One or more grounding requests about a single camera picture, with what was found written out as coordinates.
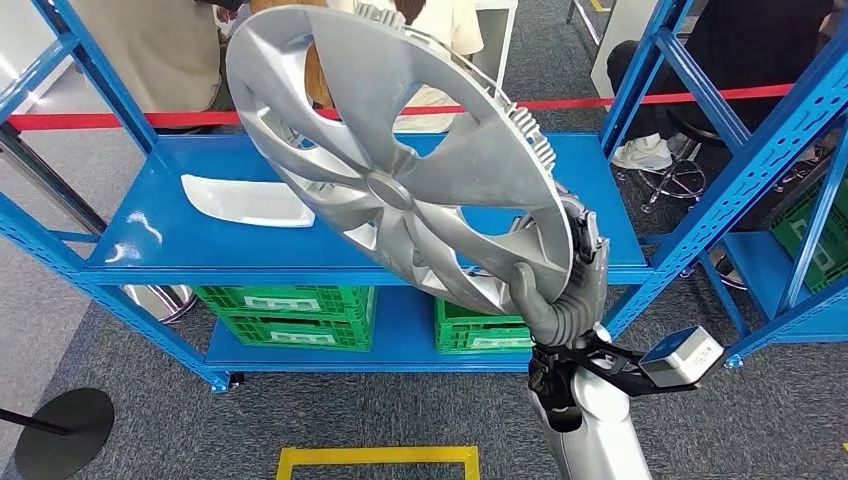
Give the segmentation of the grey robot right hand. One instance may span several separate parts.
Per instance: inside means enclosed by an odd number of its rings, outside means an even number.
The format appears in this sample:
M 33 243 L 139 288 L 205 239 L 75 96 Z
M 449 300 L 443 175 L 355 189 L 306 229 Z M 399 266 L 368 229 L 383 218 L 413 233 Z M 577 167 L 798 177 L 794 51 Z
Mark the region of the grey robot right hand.
M 561 203 L 576 229 L 574 264 L 562 294 L 549 302 L 537 291 L 529 264 L 513 266 L 509 291 L 532 338 L 548 346 L 572 346 L 600 322 L 608 285 L 609 240 L 597 225 L 597 215 L 572 193 L 562 193 Z

